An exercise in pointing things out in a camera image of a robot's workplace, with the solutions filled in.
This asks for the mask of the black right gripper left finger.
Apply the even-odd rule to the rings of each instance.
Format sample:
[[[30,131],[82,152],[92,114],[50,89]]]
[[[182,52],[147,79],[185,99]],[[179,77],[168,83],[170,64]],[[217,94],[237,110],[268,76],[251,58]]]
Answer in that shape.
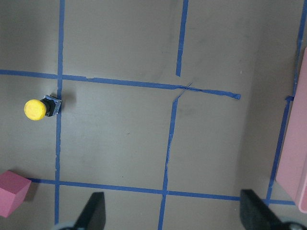
[[[106,224],[104,192],[94,192],[76,220],[74,230],[103,230]]]

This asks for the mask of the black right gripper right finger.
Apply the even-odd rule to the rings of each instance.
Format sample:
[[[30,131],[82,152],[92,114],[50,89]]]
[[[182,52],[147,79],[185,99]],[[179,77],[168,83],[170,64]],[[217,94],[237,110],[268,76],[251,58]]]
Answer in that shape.
[[[240,220],[246,230],[282,230],[283,223],[251,189],[240,191]]]

